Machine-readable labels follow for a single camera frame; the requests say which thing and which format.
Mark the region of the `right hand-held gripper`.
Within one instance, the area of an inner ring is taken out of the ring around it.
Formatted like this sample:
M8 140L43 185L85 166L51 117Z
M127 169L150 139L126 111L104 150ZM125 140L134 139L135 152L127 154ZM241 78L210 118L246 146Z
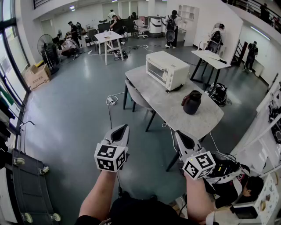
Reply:
M216 166L211 152L201 147L198 139L187 132L177 130L175 131L175 136L181 156L188 157L191 150L197 151L186 159L182 167L184 174L193 180L209 175Z

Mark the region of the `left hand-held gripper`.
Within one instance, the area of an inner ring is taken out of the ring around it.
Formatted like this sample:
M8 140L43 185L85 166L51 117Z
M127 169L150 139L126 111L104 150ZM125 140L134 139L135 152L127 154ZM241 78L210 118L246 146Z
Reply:
M129 134L128 124L119 125L106 133L104 139L97 144L94 153L99 170L118 172L122 169L129 156L127 153Z

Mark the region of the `glass oven door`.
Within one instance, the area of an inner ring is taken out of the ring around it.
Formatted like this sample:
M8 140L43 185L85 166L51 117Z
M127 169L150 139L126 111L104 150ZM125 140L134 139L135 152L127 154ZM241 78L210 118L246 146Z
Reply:
M158 79L163 84L166 84L167 71L163 68L156 66L155 63L147 61L147 74L155 79Z

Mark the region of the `white oven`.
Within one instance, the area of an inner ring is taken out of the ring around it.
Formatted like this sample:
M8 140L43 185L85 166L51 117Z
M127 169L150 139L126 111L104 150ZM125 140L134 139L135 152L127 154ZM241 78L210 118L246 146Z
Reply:
M146 61L148 60L150 62L155 63L156 66L163 68L167 71L166 84L163 84L158 79L152 77L156 81L158 81L161 85L163 85L166 88L166 90L172 91L186 83L189 74L189 68L190 68L189 64L185 63L184 61L176 58L175 56L165 51L158 51L158 52L147 54Z

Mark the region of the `person's left forearm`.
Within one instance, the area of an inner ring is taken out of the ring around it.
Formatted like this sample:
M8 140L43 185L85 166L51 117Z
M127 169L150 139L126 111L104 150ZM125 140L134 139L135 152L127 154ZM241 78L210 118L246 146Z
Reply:
M83 201L79 217L89 216L104 221L110 211L116 173L101 171L94 187Z

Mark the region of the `person's right forearm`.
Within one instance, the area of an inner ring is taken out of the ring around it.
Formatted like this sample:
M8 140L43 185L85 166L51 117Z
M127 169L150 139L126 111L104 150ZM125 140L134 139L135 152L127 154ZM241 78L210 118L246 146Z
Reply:
M193 180L184 173L187 186L187 215L188 219L200 225L206 225L209 214L215 211L215 207L205 189L203 179Z

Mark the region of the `black open box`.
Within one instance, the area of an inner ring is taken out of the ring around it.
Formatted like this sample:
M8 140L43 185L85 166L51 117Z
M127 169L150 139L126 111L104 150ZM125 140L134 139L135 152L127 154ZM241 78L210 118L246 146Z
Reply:
M234 204L230 207L230 210L239 219L256 219L258 217L253 203Z

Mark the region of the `black thermal kettle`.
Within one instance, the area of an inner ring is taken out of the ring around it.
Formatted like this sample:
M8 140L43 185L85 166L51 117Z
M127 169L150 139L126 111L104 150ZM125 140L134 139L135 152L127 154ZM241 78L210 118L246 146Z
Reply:
M185 96L181 103L184 112L189 115L194 115L201 104L201 97L202 94L196 90L193 90L190 94Z

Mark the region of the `grey dining chair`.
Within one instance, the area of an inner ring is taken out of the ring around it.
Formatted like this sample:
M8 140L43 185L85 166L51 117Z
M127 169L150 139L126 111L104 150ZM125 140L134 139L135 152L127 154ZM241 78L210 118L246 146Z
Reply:
M132 85L132 83L126 78L125 79L125 90L124 90L124 98L123 98L123 109L125 109L126 101L127 101L127 95L128 93L131 96L131 99L133 100L133 109L132 112L135 110L136 104L146 108L152 113L152 116L150 118L150 121L147 125L146 132L148 132L150 125L156 115L156 111L149 105L149 103L143 98L143 96L140 94L140 92Z

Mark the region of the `grey marble table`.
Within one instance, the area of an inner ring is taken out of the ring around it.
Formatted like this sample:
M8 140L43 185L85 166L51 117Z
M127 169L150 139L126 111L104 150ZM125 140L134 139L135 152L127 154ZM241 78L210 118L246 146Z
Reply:
M174 131L187 132L198 140L208 135L223 118L223 110L195 83L187 80L174 92L166 89L146 73L146 66L125 72L126 79ZM192 90L202 93L202 102L194 115L188 115L181 106L183 98Z

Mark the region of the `black backpack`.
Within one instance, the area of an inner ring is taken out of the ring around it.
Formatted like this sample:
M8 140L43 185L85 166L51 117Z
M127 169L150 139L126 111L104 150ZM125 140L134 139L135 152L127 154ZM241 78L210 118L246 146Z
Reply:
M232 104L232 101L227 97L227 87L221 83L213 83L209 88L208 95L219 107Z

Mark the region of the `white display shelf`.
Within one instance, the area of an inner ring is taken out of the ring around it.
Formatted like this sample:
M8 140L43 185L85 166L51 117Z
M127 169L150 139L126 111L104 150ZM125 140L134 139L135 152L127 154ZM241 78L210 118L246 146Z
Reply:
M231 152L263 179L257 200L250 202L256 219L238 219L239 225L281 225L281 81L273 85L257 108L249 129Z

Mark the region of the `person's dark shirt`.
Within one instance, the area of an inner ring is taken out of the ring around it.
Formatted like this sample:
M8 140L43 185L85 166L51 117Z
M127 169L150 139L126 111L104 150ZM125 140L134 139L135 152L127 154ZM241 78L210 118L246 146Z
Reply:
M191 219L180 217L167 204L156 198L139 200L125 192L116 199L110 209L99 214L86 213L77 218L74 225L201 225Z

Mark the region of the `white table black legs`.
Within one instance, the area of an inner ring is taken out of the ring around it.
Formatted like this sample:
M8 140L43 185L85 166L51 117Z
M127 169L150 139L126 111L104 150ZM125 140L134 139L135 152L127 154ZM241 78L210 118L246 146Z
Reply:
M211 80L214 69L217 70L215 81L214 81L214 84L216 84L217 81L218 81L221 69L231 67L231 64L224 61L218 54L215 54L215 53L213 53L209 50L194 50L194 51L192 51L192 53L195 54L196 56L198 56L200 59L199 59L197 65L195 67L195 70L193 71L193 73L191 75L190 80L198 82L198 83L202 83L203 87L204 87L204 89L203 89L204 91L208 87L211 86L209 83L210 83L210 80ZM194 76L196 75L196 72L199 69L199 66L200 66L200 64L203 60L206 62L206 65L203 69L202 75L204 75L204 72L206 70L207 65L212 66L212 70L211 70L211 73L210 73L209 78L207 80L207 83L204 83L203 80L197 80L197 79L194 78Z

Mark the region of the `cardboard box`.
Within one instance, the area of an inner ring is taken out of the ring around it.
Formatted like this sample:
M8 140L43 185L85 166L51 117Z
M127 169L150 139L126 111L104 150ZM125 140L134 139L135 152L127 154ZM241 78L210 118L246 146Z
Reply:
M40 85L48 83L51 80L51 73L47 64L44 64L41 67L32 65L25 71L23 77L27 86L32 91Z

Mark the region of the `black wheeled case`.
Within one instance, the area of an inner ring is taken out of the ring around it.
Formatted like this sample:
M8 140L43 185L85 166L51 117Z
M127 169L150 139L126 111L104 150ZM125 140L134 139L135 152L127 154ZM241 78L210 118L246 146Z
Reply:
M24 225L60 225L61 216L53 210L45 175L49 167L42 161L13 149L14 192Z

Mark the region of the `white wooden table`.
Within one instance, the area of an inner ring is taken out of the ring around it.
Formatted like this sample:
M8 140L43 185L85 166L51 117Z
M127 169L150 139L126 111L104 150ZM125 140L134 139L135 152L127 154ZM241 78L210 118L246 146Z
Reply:
M104 44L104 56L105 56L105 65L108 65L108 52L111 51L119 51L121 55L121 60L124 60L122 48L120 44L120 40L122 38L121 35L113 32L113 31L106 31L103 33L95 34L95 38L98 42L98 52L101 55L101 44ZM113 47L113 41L116 40L118 47Z

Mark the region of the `white office chair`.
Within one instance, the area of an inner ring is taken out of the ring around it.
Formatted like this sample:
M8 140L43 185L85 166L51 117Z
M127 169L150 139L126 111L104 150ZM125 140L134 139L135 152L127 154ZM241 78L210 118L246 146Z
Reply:
M145 33L149 31L148 26L145 26L141 19L134 20L134 28L138 31L137 37L143 37L144 39L148 37Z

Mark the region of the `clothes rack with garments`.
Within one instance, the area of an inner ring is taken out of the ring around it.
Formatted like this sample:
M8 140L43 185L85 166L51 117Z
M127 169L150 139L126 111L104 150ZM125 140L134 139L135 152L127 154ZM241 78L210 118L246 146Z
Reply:
M9 103L13 104L14 101L0 85L0 169L12 160L7 142L11 137L10 120L15 119L15 116L10 111Z

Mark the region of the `white grey wheeled machine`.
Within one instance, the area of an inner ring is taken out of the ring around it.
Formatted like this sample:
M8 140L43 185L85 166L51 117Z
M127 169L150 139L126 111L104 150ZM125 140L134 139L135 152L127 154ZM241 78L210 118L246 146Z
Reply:
M151 35L162 34L162 18L159 16L149 16L149 33Z

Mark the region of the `white ceiling tube light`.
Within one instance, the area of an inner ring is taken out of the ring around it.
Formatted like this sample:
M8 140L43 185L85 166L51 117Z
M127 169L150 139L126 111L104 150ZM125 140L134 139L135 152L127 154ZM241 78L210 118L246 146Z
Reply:
M258 34L260 34L261 36L263 36L264 38L266 38L267 40L271 40L268 36L266 36L261 31L259 31L258 29L254 28L253 26L250 26L250 28L253 29L255 32L257 32Z

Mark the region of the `black balcony railing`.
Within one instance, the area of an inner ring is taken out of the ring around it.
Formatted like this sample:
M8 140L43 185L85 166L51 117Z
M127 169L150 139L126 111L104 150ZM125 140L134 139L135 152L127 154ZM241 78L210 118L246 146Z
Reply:
M272 8L269 8L267 0L221 0L225 4L240 8L256 17L260 18L260 6L267 4L267 9L270 13L271 23L269 25L281 33L281 12L276 13Z
M37 9L38 7L50 2L52 0L33 0L33 8L34 10Z

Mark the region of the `white wall shelf unit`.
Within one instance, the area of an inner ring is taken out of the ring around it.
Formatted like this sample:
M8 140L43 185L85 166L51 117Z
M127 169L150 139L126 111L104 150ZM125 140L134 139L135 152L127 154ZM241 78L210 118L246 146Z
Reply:
M194 21L195 16L198 14L199 8L189 6L189 5L179 5L178 7L178 14L183 19Z

